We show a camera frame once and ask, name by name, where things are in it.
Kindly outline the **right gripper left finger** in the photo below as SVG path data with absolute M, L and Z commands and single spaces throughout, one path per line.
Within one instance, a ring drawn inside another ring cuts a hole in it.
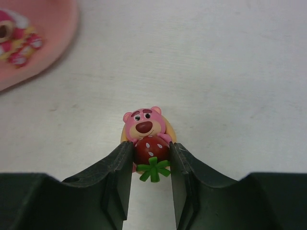
M 123 142 L 58 181 L 45 173 L 0 175 L 3 230 L 120 230 L 128 216 L 133 144 Z

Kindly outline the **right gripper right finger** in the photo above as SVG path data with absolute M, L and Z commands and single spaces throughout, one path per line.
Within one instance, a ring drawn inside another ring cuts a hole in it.
M 170 145 L 171 181 L 179 230 L 304 230 L 307 176 L 254 172 L 236 181 Z

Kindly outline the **strawberry cake slice toy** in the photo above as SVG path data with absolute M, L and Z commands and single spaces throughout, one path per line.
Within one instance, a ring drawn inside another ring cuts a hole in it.
M 23 67 L 42 48 L 44 40 L 27 17 L 8 9 L 0 10 L 0 59 Z

